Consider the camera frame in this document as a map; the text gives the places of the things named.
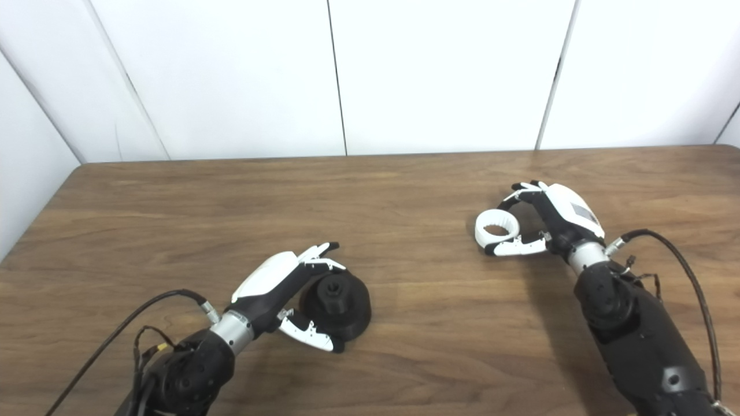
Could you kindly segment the right black and white hand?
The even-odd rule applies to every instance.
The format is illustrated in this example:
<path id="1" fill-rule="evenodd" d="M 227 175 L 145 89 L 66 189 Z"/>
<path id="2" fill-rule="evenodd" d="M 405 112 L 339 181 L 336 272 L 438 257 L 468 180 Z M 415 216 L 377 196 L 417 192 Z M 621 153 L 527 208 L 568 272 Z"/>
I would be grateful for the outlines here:
<path id="1" fill-rule="evenodd" d="M 605 245 L 605 231 L 583 198 L 562 184 L 541 181 L 515 183 L 512 192 L 494 210 L 479 213 L 474 239 L 493 257 L 550 252 L 565 257 L 581 243 Z M 545 225 L 536 240 L 521 236 L 520 221 L 511 213 L 518 203 L 533 206 Z"/>

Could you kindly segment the left black and white hand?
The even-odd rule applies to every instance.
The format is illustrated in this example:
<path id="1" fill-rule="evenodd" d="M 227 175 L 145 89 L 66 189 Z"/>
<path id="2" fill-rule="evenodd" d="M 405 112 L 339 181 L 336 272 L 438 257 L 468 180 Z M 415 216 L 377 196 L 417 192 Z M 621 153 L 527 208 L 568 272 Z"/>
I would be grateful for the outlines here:
<path id="1" fill-rule="evenodd" d="M 225 311 L 244 318 L 251 340 L 264 333 L 280 330 L 288 337 L 318 350 L 340 354 L 345 343 L 318 329 L 312 319 L 286 305 L 312 277 L 324 277 L 346 271 L 346 267 L 325 254 L 339 248 L 338 242 L 326 242 L 304 252 L 280 252 L 268 258 L 233 292 Z"/>

